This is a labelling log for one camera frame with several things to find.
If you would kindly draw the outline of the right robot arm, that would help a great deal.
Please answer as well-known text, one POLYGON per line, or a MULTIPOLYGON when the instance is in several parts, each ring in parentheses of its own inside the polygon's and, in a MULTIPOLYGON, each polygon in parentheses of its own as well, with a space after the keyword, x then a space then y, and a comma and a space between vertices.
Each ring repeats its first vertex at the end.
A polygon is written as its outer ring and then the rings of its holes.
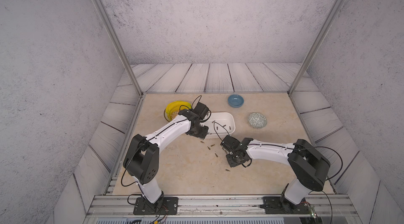
POLYGON ((289 183, 281 196, 281 202, 297 206, 312 191, 322 191, 330 169, 329 160, 304 139, 291 144, 265 143, 252 138, 241 142, 226 136, 221 146, 227 151, 226 159, 231 168, 262 159, 291 167, 296 178, 289 183))

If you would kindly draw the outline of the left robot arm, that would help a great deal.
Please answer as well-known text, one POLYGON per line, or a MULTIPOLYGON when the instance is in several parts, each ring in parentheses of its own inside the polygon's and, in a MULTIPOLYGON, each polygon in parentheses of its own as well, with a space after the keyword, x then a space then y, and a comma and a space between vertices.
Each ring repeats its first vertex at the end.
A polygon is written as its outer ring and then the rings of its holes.
POLYGON ((155 178, 159 170, 160 153, 183 134, 205 139, 209 128, 203 123, 210 116, 210 109, 199 102, 194 108, 184 107, 174 119, 157 131, 146 136, 137 134, 132 138, 123 161, 124 175, 135 179, 142 199, 147 204, 161 204, 164 198, 155 178))

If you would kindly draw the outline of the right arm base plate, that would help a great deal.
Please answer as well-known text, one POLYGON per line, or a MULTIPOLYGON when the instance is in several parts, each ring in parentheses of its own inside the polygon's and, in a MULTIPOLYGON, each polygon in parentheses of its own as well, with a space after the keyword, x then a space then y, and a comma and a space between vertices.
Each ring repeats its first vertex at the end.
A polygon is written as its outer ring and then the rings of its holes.
POLYGON ((294 205, 281 196, 263 197, 263 204, 259 206, 265 214, 310 215, 311 209, 307 204, 294 205))

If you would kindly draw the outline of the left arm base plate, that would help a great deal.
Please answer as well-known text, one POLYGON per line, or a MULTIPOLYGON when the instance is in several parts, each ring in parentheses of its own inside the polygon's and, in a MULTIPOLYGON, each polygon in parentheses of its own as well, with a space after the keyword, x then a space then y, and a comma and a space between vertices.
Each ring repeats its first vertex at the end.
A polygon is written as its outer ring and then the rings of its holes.
POLYGON ((161 196, 155 203, 150 203, 145 197, 137 198, 133 215, 176 215, 178 197, 161 196))

